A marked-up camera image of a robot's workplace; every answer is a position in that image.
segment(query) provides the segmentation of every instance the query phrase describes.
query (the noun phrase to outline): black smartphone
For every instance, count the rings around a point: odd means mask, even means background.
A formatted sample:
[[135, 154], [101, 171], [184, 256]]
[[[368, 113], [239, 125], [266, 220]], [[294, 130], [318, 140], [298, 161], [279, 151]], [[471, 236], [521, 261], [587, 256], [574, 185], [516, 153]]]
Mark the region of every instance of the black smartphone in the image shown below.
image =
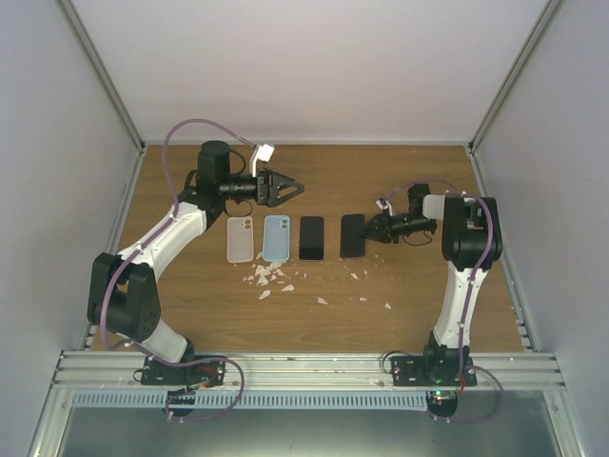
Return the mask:
[[365, 256], [365, 239], [360, 236], [364, 224], [363, 214], [347, 214], [341, 219], [342, 259], [361, 259]]
[[324, 218], [321, 216], [301, 217], [301, 260], [324, 259]]

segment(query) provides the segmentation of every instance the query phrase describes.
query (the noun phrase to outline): white wall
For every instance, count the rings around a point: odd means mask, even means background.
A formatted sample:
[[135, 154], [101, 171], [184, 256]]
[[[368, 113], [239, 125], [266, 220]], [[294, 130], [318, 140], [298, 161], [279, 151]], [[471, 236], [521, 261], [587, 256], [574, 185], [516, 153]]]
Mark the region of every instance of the white wall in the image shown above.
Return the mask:
[[471, 138], [544, 0], [74, 3], [147, 141], [209, 117], [274, 142], [447, 143]]
[[26, 455], [134, 148], [49, 0], [0, 14], [0, 454]]
[[607, 455], [609, 3], [568, 0], [482, 142], [540, 349]]

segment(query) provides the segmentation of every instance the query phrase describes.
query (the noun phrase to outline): perforated metal strip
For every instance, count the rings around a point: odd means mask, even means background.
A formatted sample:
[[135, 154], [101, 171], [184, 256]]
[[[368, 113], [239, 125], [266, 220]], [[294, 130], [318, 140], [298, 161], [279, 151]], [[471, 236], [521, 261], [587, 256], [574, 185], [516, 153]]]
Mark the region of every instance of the perforated metal strip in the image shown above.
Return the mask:
[[[194, 406], [222, 408], [235, 398], [235, 392], [197, 391]], [[74, 407], [163, 407], [165, 390], [79, 389]], [[425, 411], [424, 392], [245, 392], [241, 409], [396, 409]]]

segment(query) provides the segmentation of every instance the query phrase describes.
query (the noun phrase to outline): wooden tabletop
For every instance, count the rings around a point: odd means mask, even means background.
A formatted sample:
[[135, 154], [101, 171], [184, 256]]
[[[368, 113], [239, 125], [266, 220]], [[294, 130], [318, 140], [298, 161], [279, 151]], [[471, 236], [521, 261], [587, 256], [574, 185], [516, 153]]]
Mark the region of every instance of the wooden tabletop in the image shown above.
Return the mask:
[[[248, 149], [236, 148], [246, 158]], [[196, 146], [169, 149], [171, 174], [180, 189], [197, 165]], [[238, 159], [233, 158], [235, 168]], [[304, 194], [279, 208], [254, 206], [255, 252], [262, 251], [268, 214], [291, 218], [291, 258], [281, 266], [285, 277], [268, 286], [247, 281], [262, 259], [236, 266], [226, 260], [226, 217], [190, 243], [168, 266], [159, 282], [163, 319], [191, 339], [198, 350], [218, 351], [373, 351], [422, 350], [442, 307], [447, 267], [439, 230], [422, 247], [366, 243], [365, 258], [339, 259], [341, 217], [379, 212], [375, 200], [409, 180], [438, 176], [469, 192], [477, 187], [460, 147], [279, 146], [268, 165], [305, 185]], [[432, 185], [441, 193], [443, 185]], [[392, 200], [407, 210], [406, 192]], [[135, 190], [122, 246], [148, 231], [168, 211], [169, 189], [160, 148], [148, 150]], [[232, 213], [246, 205], [229, 204]], [[325, 258], [298, 259], [300, 217], [323, 216]], [[424, 239], [410, 237], [412, 243]], [[292, 285], [293, 291], [281, 291]], [[264, 290], [270, 295], [259, 300]], [[319, 303], [323, 299], [327, 304]], [[501, 266], [484, 282], [471, 328], [476, 352], [520, 351]], [[96, 341], [93, 348], [101, 348]]]

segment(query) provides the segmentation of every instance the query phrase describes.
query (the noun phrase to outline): blue phone case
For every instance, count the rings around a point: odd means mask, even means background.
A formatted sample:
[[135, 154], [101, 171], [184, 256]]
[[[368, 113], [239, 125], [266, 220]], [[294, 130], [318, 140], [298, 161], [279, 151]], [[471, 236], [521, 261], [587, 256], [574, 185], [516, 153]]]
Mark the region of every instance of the blue phone case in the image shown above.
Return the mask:
[[267, 262], [289, 260], [289, 216], [275, 215], [265, 218], [263, 259]]

